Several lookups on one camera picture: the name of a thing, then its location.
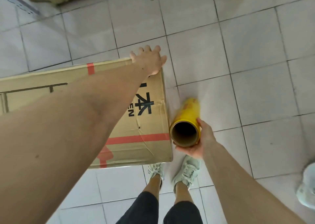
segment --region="black leggings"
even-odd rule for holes
[[[182,201],[176,203],[166,214],[164,224],[202,224],[195,204]],[[144,191],[116,224],[158,224],[158,200]]]

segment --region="person's right arm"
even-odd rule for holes
[[[202,127],[199,144],[189,148],[177,146],[176,149],[204,160],[227,223],[305,224],[238,164],[216,141],[206,122],[200,119],[198,122]]]

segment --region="person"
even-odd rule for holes
[[[0,118],[0,223],[45,223],[106,143],[140,84],[166,62],[160,47],[131,52],[133,64],[73,82]],[[164,223],[202,223],[188,189],[203,159],[223,212],[232,223],[304,223],[258,184],[219,144],[202,120],[200,142],[189,148],[174,179],[175,205]],[[160,164],[118,223],[157,223]]]

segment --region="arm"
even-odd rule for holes
[[[200,143],[176,149],[204,160],[229,224],[305,223],[238,164],[215,140],[207,123],[198,121],[202,127]]]
[[[0,222],[45,223],[106,143],[140,84],[166,62],[139,48],[132,65],[69,84],[0,119]]]

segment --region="person's right hand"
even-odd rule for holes
[[[156,46],[153,50],[149,45],[146,45],[144,49],[139,47],[138,55],[133,51],[130,52],[132,62],[139,65],[147,72],[147,75],[157,74],[167,60],[167,56],[160,56],[161,48]]]
[[[215,136],[213,134],[212,128],[205,121],[197,119],[197,122],[201,126],[201,137],[200,141],[191,147],[180,147],[176,146],[175,149],[188,154],[189,156],[196,159],[203,159],[203,152],[207,146],[210,146],[213,143],[216,143]]]

